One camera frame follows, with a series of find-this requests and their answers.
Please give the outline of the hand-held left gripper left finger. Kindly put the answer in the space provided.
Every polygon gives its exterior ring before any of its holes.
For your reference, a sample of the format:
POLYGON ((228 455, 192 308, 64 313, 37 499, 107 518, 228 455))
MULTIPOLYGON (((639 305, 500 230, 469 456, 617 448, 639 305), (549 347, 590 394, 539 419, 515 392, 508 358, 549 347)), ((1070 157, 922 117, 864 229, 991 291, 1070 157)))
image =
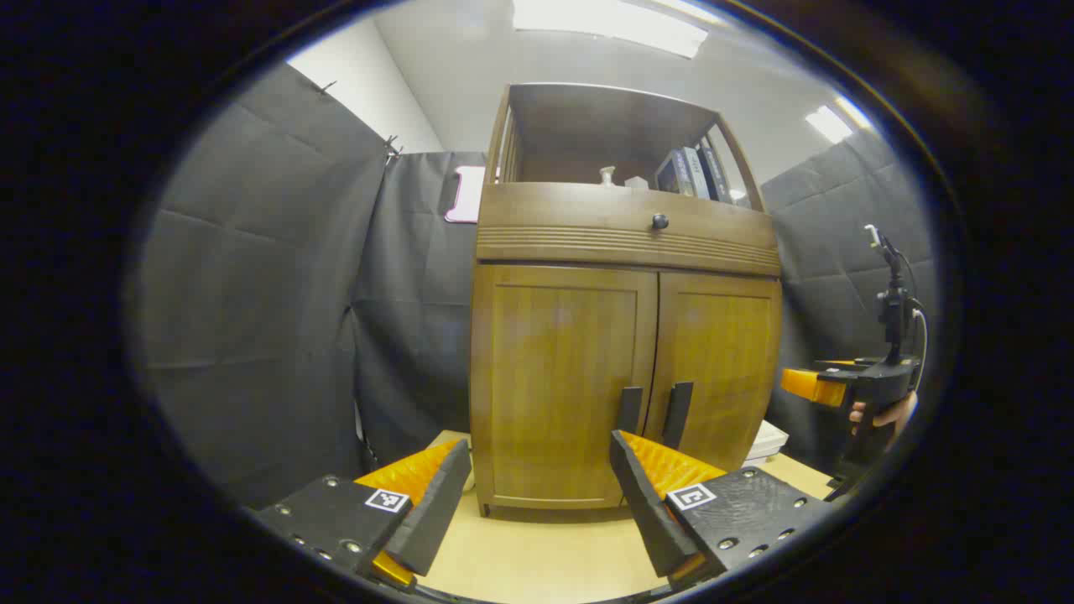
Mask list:
POLYGON ((252 514, 326 565, 411 590, 440 551, 469 475, 467 440, 448 440, 357 479, 317 477, 252 514))

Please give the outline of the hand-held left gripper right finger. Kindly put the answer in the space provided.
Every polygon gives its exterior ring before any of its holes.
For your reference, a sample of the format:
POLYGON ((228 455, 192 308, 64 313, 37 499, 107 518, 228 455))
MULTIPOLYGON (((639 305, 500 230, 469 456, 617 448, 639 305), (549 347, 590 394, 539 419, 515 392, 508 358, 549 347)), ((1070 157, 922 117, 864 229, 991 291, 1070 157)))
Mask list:
POLYGON ((778 553, 832 509, 763 469, 723 471, 623 430, 611 432, 610 466, 649 562, 671 588, 778 553))

